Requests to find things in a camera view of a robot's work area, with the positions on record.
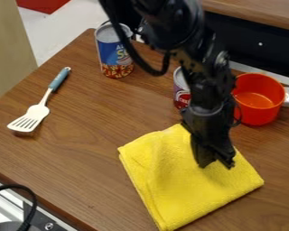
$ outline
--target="folded towel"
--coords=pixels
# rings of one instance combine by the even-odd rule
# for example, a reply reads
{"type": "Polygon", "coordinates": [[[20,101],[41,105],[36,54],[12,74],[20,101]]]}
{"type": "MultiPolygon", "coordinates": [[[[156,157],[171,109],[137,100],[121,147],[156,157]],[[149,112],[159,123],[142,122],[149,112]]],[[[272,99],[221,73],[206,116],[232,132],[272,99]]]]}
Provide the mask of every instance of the folded towel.
{"type": "Polygon", "coordinates": [[[191,135],[181,125],[120,147],[120,160],[159,230],[174,230],[262,186],[237,152],[228,170],[219,161],[198,166],[191,135]]]}

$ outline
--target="red can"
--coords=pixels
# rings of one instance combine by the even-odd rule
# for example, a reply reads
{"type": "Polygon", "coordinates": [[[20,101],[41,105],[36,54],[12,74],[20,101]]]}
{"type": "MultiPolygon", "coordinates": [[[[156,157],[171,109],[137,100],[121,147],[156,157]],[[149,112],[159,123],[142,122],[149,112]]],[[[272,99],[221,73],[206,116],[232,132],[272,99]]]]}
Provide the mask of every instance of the red can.
{"type": "Polygon", "coordinates": [[[181,67],[173,73],[173,103],[178,109],[187,107],[191,101],[190,88],[187,85],[181,67]]]}

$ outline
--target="black wire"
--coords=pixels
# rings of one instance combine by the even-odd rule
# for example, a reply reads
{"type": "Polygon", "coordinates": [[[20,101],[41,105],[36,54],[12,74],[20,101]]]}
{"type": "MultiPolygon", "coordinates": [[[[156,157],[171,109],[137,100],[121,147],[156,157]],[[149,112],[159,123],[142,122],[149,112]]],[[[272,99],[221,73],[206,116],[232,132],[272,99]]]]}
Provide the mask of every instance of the black wire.
{"type": "Polygon", "coordinates": [[[29,188],[25,187],[24,185],[20,185],[20,184],[6,184],[6,185],[0,186],[0,191],[5,190],[5,189],[22,189],[22,190],[27,191],[31,195],[31,197],[33,199],[33,201],[32,201],[33,205],[31,207],[31,210],[30,210],[28,216],[24,219],[24,222],[20,225],[20,227],[17,230],[17,231],[28,231],[30,226],[31,226],[31,222],[32,222],[32,219],[35,215],[36,209],[37,209],[37,198],[36,198],[35,194],[33,193],[32,190],[30,190],[29,188]]]}
{"type": "Polygon", "coordinates": [[[169,68],[170,64],[170,53],[166,52],[163,56],[163,65],[161,70],[157,70],[152,68],[136,51],[132,43],[129,41],[129,38],[126,37],[125,32],[123,31],[119,21],[117,20],[117,16],[115,14],[115,7],[113,4],[113,0],[99,0],[100,4],[103,6],[106,14],[109,17],[110,22],[112,23],[117,36],[122,42],[123,46],[126,48],[129,55],[132,57],[133,61],[137,63],[143,70],[148,72],[153,76],[162,76],[165,74],[169,68]]]}

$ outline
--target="wooden countertop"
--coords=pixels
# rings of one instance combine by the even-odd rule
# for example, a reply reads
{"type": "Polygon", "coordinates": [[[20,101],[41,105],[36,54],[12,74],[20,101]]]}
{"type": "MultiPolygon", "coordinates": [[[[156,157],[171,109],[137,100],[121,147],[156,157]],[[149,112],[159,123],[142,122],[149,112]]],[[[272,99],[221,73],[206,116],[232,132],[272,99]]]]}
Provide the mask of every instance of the wooden countertop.
{"type": "Polygon", "coordinates": [[[289,30],[289,0],[202,0],[206,11],[289,30]]]}
{"type": "MultiPolygon", "coordinates": [[[[34,190],[40,204],[79,230],[156,230],[118,159],[117,147],[180,122],[172,104],[172,65],[155,78],[136,67],[124,79],[99,71],[94,30],[0,98],[0,180],[34,190]],[[72,73],[32,136],[6,125],[41,99],[62,67],[72,73]]],[[[152,63],[160,56],[138,43],[152,63]]],[[[237,148],[266,184],[181,230],[289,230],[289,108],[263,127],[232,130],[237,148]]]]}

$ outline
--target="can label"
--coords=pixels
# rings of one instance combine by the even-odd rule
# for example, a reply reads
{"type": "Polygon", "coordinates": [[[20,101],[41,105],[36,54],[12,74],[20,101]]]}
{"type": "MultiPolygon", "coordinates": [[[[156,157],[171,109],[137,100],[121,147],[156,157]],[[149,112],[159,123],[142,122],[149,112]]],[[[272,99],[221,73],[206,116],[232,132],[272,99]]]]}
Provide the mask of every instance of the can label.
{"type": "Polygon", "coordinates": [[[173,103],[178,109],[187,107],[191,101],[191,92],[187,86],[181,68],[173,74],[173,103]]]}
{"type": "Polygon", "coordinates": [[[186,91],[182,89],[179,89],[178,91],[174,91],[173,101],[174,101],[174,105],[179,109],[187,107],[191,101],[190,91],[186,91]]]}
{"type": "Polygon", "coordinates": [[[134,63],[121,42],[100,42],[98,51],[104,75],[110,78],[122,78],[134,69],[134,63]]]}

